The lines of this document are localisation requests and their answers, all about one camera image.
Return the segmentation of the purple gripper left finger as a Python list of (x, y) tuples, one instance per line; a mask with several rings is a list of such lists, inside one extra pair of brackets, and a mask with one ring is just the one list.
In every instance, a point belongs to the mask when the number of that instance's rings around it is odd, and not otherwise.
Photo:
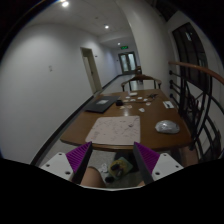
[(66, 154), (67, 160), (74, 172), (73, 182), (80, 184), (92, 154), (92, 143), (88, 142)]

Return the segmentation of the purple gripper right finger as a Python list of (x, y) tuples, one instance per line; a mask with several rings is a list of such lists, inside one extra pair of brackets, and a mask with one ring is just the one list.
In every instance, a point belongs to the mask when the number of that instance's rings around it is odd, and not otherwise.
[(134, 143), (133, 153), (144, 183), (152, 183), (152, 172), (159, 160), (160, 155), (137, 142)]

